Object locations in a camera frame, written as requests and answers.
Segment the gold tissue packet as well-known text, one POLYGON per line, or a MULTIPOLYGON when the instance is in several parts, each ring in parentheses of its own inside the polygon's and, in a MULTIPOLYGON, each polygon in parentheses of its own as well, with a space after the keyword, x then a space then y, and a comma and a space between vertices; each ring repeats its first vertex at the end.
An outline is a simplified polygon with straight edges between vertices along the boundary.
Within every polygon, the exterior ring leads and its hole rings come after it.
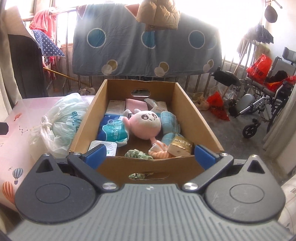
POLYGON ((167 152, 174 157, 190 156, 193 151, 193 142, 190 140, 176 136, 168 146, 167 152))

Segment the blue white tissue pack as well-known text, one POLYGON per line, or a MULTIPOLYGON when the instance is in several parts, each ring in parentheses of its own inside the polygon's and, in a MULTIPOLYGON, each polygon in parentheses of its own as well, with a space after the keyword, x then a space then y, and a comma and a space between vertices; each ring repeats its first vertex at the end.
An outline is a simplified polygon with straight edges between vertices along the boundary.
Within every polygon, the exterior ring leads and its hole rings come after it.
POLYGON ((122 115, 105 114, 100 122, 96 140, 117 143, 118 147, 127 144, 129 131, 125 128, 122 115))

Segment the green white scrunchie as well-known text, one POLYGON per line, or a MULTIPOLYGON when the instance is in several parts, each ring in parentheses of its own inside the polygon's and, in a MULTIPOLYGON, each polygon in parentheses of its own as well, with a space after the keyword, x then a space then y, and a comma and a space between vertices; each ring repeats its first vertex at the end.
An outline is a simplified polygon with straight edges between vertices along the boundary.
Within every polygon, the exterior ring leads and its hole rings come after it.
MULTIPOLYGON (((141 160, 148 160, 152 161, 153 157, 138 150, 138 149, 133 149, 133 150, 128 150, 125 153, 125 157, 128 158, 136 158, 136 159, 141 159, 141 160)), ((147 172, 147 173, 133 173, 129 175, 129 178, 131 180, 144 180, 145 178, 151 176, 153 172, 147 172)))

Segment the orange striped knotted towel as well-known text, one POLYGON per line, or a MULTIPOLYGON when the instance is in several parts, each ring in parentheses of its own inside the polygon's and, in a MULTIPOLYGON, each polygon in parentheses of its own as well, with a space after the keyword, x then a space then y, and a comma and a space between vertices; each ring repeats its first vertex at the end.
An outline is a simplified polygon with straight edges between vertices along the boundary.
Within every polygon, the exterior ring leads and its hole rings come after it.
POLYGON ((173 157, 168 152, 168 146, 161 141, 156 141, 154 144, 152 144, 152 147, 149 149, 148 154, 154 159, 168 159, 173 157))

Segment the blue checked plush cloth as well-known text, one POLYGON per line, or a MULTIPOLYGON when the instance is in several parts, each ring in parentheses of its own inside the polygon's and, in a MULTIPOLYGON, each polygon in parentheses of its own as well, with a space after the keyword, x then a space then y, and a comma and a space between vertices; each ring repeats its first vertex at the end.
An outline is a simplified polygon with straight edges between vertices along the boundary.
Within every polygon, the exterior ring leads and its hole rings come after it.
POLYGON ((163 111, 161 112, 161 124, 163 130, 162 142, 167 146, 173 141, 174 137, 181 137, 181 127, 177 121, 176 116, 169 112, 163 111))

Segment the white teal plastic bag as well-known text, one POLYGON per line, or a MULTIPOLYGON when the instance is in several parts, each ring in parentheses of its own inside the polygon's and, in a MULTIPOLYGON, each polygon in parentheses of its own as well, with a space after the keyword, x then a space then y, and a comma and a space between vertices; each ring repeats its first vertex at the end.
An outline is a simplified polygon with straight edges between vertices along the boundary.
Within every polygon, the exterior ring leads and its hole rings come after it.
POLYGON ((57 101, 41 117, 40 124, 30 130, 29 152, 32 159, 37 161, 42 154, 66 157, 88 107, 89 103, 78 93, 57 101))

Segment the white printed paper box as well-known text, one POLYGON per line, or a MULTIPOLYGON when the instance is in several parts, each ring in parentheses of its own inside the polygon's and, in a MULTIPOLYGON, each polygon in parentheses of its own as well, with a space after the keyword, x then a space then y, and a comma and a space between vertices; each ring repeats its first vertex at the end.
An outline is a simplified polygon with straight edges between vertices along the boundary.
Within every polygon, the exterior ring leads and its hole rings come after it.
POLYGON ((106 109, 106 114, 123 115, 124 111, 124 100, 110 100, 106 109))

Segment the red bag on floor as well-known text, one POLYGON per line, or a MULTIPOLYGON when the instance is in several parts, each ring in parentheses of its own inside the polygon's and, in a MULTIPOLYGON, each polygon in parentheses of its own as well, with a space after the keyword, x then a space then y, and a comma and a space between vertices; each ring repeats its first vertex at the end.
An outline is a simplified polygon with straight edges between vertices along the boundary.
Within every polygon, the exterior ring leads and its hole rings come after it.
POLYGON ((214 114, 218 119, 229 121, 230 118, 224 108, 223 99, 218 91, 215 91, 214 94, 210 95, 207 98, 209 104, 209 110, 214 114))

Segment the pink white plush doll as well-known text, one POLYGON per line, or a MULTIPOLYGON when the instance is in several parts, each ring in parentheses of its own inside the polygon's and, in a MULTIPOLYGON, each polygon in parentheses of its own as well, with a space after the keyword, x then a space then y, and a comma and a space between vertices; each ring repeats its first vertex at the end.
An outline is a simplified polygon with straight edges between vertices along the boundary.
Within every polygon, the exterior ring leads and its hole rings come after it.
POLYGON ((150 140, 151 144, 157 141, 156 136, 162 128, 160 118, 150 110, 135 109, 132 113, 126 109, 122 121, 129 132, 142 140, 150 140))

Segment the pink checked pack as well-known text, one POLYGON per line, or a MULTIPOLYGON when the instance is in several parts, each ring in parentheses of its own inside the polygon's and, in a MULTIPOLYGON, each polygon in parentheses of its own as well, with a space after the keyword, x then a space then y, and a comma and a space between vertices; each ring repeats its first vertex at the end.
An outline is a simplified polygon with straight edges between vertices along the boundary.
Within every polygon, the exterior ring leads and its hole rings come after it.
POLYGON ((148 110, 148 106, 145 101, 131 99, 131 98, 127 98, 125 100, 125 107, 126 109, 129 109, 132 113, 134 113, 135 109, 139 109, 141 111, 148 110))

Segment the white sneakers pair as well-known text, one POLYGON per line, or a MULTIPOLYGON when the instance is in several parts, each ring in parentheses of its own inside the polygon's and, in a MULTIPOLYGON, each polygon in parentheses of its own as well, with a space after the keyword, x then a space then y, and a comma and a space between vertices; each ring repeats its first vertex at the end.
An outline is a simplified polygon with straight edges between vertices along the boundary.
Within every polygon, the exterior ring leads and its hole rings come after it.
POLYGON ((96 90, 93 87, 85 87, 77 91, 80 95, 95 95, 96 90))

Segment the white orange snack bag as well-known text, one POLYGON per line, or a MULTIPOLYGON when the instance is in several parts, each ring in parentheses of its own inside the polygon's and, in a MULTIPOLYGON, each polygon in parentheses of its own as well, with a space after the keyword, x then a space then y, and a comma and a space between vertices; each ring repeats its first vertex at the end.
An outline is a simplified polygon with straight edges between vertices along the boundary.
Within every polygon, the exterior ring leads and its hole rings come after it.
POLYGON ((149 110, 153 111, 155 113, 161 113, 163 111, 167 111, 167 105, 165 101, 156 101, 151 98, 145 98, 144 101, 147 103, 149 106, 149 110))

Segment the wheelchair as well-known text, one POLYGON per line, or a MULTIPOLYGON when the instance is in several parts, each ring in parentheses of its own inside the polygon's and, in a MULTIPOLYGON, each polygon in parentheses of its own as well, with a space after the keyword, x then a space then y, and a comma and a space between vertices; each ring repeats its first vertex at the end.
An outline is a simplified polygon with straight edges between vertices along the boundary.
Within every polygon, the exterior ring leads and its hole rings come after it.
POLYGON ((242 83, 243 96, 230 102, 230 115, 237 118, 244 114, 258 113, 258 118, 244 127, 244 138, 253 137, 261 123, 268 124, 266 131, 269 132, 295 86, 295 51, 285 47, 282 56, 275 58, 262 84, 249 77, 243 79, 242 83))

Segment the yellow broom stick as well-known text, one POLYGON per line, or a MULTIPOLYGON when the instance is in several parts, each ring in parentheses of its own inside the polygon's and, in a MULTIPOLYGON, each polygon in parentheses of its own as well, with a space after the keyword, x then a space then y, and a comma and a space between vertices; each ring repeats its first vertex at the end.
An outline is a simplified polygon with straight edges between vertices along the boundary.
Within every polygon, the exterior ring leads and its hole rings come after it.
POLYGON ((54 74, 57 74, 57 75, 60 75, 60 76, 62 76, 62 77, 64 77, 64 78, 66 78, 66 79, 69 79, 69 80, 72 80, 72 81, 78 82, 79 84, 86 85, 86 86, 90 87, 90 85, 89 85, 88 83, 82 82, 81 80, 75 79, 75 78, 73 78, 73 77, 70 77, 70 76, 68 76, 68 75, 65 75, 65 74, 60 73, 60 72, 57 72, 57 71, 54 71, 54 70, 52 70, 52 69, 48 69, 48 68, 46 68, 46 67, 43 67, 43 70, 48 71, 48 72, 51 72, 51 73, 54 73, 54 74))

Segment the red plastic bag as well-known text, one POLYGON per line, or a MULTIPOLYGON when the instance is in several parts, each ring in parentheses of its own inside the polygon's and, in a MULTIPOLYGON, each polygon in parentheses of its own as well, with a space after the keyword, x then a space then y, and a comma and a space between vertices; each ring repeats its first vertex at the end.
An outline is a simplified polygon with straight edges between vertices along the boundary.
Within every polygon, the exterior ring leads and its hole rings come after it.
POLYGON ((272 60, 269 56, 261 54, 255 63, 247 68, 247 77, 253 81, 263 84, 271 68, 271 64, 272 60))

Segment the navy star fabric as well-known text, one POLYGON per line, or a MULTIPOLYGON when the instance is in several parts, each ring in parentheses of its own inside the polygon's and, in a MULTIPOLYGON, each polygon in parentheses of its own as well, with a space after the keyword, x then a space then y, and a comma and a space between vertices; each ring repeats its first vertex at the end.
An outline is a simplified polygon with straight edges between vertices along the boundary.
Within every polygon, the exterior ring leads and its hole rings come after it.
POLYGON ((42 31, 32 30, 43 57, 65 57, 60 48, 42 31))

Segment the blue circle pattern blanket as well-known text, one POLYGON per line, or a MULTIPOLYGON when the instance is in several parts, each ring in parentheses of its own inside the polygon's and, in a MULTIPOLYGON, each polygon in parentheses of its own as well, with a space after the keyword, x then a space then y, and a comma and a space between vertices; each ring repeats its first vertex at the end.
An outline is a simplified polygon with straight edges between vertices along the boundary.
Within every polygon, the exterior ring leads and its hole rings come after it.
POLYGON ((77 17, 72 57, 77 75, 198 75, 221 63, 218 31, 192 16, 182 15, 176 30, 151 32, 124 4, 90 4, 77 17))

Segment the black cabinet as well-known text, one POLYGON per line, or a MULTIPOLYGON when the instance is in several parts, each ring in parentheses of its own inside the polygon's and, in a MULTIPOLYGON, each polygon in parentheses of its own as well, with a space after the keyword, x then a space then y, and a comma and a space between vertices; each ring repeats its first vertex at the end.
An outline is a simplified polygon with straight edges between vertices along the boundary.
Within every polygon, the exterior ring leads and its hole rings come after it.
POLYGON ((8 35, 14 76, 22 98, 48 97, 41 49, 25 36, 8 35))

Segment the pink hanging garment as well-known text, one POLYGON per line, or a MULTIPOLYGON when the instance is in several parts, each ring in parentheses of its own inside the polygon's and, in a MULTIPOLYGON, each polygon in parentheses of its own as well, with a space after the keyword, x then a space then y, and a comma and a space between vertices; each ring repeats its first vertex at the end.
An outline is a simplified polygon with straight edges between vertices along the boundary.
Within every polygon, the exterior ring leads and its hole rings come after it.
POLYGON ((30 25, 31 30, 40 30, 45 33, 53 42, 56 40, 57 16, 50 10, 38 11, 30 25))

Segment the tan hanging garment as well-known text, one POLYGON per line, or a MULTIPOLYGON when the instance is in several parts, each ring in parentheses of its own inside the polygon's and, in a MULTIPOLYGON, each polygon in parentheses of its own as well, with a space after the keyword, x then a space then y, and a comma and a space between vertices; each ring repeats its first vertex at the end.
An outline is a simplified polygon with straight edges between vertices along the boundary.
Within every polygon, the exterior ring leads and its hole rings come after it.
POLYGON ((171 0, 142 1, 136 15, 136 20, 145 24, 146 32, 177 30, 180 18, 176 1, 171 0))

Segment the black hanging cap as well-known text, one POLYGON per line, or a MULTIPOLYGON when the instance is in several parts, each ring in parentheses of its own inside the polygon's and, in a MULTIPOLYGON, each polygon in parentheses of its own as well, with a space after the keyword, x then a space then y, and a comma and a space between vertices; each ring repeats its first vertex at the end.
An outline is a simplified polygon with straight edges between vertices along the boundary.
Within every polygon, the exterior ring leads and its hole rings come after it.
POLYGON ((269 23, 275 23, 278 19, 278 14, 271 5, 268 5, 264 12, 264 17, 269 23))

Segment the beige curtain cloth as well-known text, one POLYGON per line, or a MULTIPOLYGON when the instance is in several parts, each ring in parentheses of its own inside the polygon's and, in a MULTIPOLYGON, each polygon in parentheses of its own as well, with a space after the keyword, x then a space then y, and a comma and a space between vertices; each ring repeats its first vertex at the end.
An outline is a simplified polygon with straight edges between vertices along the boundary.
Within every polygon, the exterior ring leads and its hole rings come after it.
POLYGON ((25 27, 17 7, 1 7, 1 111, 10 113, 12 104, 22 99, 14 77, 8 35, 25 36, 33 41, 32 30, 25 27))

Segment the black bag on rail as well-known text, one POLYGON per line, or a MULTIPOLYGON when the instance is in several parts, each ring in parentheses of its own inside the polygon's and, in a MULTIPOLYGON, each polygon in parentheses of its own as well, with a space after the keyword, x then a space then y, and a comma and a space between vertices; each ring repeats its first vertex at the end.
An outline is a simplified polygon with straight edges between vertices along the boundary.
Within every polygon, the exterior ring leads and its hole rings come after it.
POLYGON ((221 67, 218 67, 211 75, 216 81, 227 87, 230 87, 231 85, 236 87, 241 86, 240 80, 232 72, 223 71, 221 67))

